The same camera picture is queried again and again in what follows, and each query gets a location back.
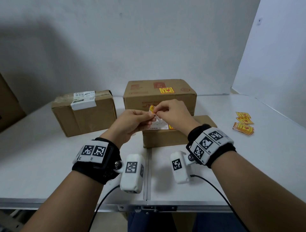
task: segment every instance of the forearm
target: forearm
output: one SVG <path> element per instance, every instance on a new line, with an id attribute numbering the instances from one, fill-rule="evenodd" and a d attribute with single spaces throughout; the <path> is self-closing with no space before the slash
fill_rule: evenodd
<path id="1" fill-rule="evenodd" d="M 103 185 L 72 171 L 42 204 L 22 232 L 87 231 Z"/>
<path id="2" fill-rule="evenodd" d="M 211 166 L 231 205 L 250 231 L 302 231 L 306 204 L 236 152 Z"/>

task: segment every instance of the right hand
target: right hand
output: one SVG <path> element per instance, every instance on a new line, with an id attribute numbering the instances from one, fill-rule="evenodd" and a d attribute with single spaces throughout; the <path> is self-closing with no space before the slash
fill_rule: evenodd
<path id="1" fill-rule="evenodd" d="M 184 102 L 176 99 L 159 103 L 154 108 L 153 113 L 186 136 L 194 128 L 201 125 L 191 116 Z"/>

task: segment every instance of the wrist strap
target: wrist strap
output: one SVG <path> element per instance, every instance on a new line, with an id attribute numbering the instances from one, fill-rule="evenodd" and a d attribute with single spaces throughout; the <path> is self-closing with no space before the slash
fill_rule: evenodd
<path id="1" fill-rule="evenodd" d="M 121 160 L 118 147 L 111 141 L 96 138 L 84 145 L 73 161 L 72 170 L 78 171 L 105 185 L 118 176 L 114 169 Z"/>
<path id="2" fill-rule="evenodd" d="M 186 148 L 199 164 L 211 168 L 212 163 L 227 151 L 236 151 L 234 141 L 220 129 L 208 124 L 198 126 L 188 135 Z"/>

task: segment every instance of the black cable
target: black cable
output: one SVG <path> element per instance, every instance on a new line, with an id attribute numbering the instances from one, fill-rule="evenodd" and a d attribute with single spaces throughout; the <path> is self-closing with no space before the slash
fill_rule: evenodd
<path id="1" fill-rule="evenodd" d="M 237 219 L 239 220 L 239 222 L 241 223 L 241 225 L 246 229 L 246 231 L 250 232 L 249 229 L 246 227 L 246 225 L 243 223 L 243 221 L 240 219 L 240 217 L 238 216 L 238 214 L 236 213 L 236 211 L 234 210 L 234 208 L 231 206 L 231 204 L 228 202 L 228 200 L 225 198 L 225 196 L 223 196 L 223 194 L 212 184 L 210 183 L 208 180 L 204 179 L 201 176 L 198 175 L 190 175 L 191 177 L 198 177 L 202 180 L 205 180 L 207 183 L 209 183 L 211 186 L 213 186 L 213 188 L 215 190 L 217 190 L 217 192 L 223 197 L 223 199 L 226 201 L 226 203 L 229 205 L 230 209 L 233 211 L 234 215 L 237 217 Z"/>
<path id="2" fill-rule="evenodd" d="M 105 197 L 102 199 L 102 201 L 100 202 L 100 204 L 98 205 L 98 207 L 97 207 L 97 209 L 96 209 L 96 211 L 95 211 L 94 216 L 92 217 L 91 223 L 90 223 L 89 228 L 88 228 L 88 232 L 90 231 L 90 228 L 91 228 L 91 226 L 92 226 L 92 223 L 94 222 L 95 216 L 97 215 L 97 212 L 98 212 L 100 206 L 102 205 L 103 201 L 105 200 L 105 198 L 107 198 L 107 196 L 108 196 L 112 191 L 114 191 L 116 188 L 119 188 L 119 187 L 120 187 L 120 185 L 117 185 L 116 187 L 114 187 L 114 188 L 113 188 L 112 190 L 110 190 L 110 191 L 105 195 Z"/>

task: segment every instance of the floor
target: floor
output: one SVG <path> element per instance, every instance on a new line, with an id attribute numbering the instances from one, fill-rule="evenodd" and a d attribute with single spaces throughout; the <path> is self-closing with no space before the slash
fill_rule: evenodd
<path id="1" fill-rule="evenodd" d="M 191 232 L 196 213 L 172 213 L 177 232 Z M 90 232 L 127 231 L 128 222 L 121 213 L 97 213 Z"/>

